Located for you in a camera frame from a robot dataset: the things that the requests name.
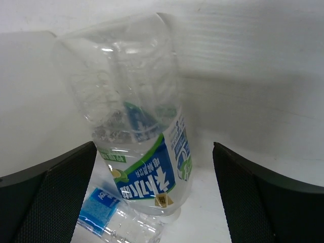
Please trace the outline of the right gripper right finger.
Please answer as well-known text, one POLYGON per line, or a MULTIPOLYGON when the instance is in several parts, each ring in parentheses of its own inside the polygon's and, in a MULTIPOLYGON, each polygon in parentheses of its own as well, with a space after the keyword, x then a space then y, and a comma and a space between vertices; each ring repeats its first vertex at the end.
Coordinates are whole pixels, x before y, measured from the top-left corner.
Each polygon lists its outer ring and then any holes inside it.
POLYGON ((213 163, 232 242, 323 242, 323 187, 274 172, 218 142, 213 163))

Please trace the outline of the clear bottle green blue label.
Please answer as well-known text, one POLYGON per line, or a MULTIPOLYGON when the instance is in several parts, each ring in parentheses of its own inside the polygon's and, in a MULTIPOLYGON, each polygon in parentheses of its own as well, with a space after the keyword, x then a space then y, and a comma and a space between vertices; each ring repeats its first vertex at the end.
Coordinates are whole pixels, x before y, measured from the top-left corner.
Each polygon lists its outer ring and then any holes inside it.
POLYGON ((60 36, 53 61, 122 198, 139 212, 177 218, 192 160, 173 37, 161 14, 60 36))

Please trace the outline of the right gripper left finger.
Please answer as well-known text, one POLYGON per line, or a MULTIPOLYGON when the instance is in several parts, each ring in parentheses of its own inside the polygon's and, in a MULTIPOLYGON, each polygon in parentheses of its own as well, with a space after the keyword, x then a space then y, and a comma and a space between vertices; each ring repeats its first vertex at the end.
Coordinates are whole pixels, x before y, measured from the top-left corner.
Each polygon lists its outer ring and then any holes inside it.
POLYGON ((70 242, 96 154, 87 142, 1 177, 1 242, 70 242))

